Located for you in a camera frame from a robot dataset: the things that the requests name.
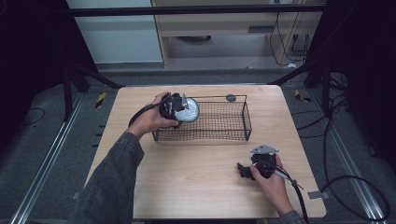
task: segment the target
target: person's left hand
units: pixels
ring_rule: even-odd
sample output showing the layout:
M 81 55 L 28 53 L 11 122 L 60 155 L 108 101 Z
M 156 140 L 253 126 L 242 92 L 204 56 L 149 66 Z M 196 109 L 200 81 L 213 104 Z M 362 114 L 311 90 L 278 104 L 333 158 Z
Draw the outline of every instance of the person's left hand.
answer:
M 152 104 L 158 104 L 161 99 L 169 92 L 165 91 L 155 96 Z M 141 114 L 131 126 L 128 127 L 126 132 L 133 133 L 140 139 L 145 133 L 151 133 L 161 127 L 177 126 L 178 122 L 173 119 L 164 119 L 160 115 L 159 107 L 155 106 L 150 110 Z

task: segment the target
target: wire basket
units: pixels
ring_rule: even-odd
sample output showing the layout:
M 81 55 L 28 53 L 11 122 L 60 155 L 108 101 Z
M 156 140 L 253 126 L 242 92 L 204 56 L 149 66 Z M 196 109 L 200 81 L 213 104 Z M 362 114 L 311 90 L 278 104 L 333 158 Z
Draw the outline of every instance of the wire basket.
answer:
M 178 129 L 160 128 L 152 132 L 155 141 L 226 139 L 248 141 L 251 123 L 246 95 L 200 96 L 193 98 L 200 109 L 194 122 L 183 122 Z

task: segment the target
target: human hand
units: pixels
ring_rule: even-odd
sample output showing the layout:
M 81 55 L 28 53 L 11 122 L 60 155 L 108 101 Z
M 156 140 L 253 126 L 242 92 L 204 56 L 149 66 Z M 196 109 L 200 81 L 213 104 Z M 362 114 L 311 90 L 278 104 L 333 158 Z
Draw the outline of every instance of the human hand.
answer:
M 282 167 L 282 162 L 277 154 L 276 164 Z M 265 197 L 274 206 L 280 217 L 294 210 L 290 204 L 288 193 L 286 192 L 285 180 L 282 177 L 272 174 L 266 179 L 262 177 L 260 171 L 254 164 L 250 166 L 250 171 L 262 188 Z
M 158 104 L 168 93 L 168 91 L 165 91 L 156 95 L 152 104 Z M 155 106 L 137 117 L 134 123 L 128 127 L 126 132 L 133 133 L 138 139 L 140 139 L 145 133 L 151 133 L 161 127 L 171 127 L 176 125 L 178 125 L 176 120 L 162 118 L 159 107 Z

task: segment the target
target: gray sleeve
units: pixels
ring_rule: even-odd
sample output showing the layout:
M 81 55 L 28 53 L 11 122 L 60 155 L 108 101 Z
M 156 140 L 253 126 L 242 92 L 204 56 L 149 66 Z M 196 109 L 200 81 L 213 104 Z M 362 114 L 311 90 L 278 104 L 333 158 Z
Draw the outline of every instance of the gray sleeve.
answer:
M 67 223 L 131 223 L 136 169 L 143 156 L 138 139 L 124 133 L 93 172 Z
M 291 211 L 279 218 L 281 224 L 306 224 L 296 211 Z

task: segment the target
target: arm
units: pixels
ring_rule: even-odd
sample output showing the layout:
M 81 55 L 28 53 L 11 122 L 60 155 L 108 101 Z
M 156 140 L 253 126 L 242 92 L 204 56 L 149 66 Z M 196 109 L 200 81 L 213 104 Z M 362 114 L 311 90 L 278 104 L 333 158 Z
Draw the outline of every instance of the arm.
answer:
M 165 94 L 156 96 L 153 103 Z M 139 140 L 145 133 L 175 125 L 177 121 L 161 118 L 158 107 L 139 116 L 93 172 L 68 223 L 131 223 L 136 170 L 144 156 Z
M 276 164 L 282 166 L 279 156 L 276 154 Z M 259 170 L 250 166 L 251 173 L 259 183 L 265 197 L 274 206 L 279 214 L 280 223 L 303 224 L 304 220 L 294 211 L 291 206 L 288 193 L 286 192 L 285 180 L 279 175 L 271 175 L 268 179 L 262 177 Z

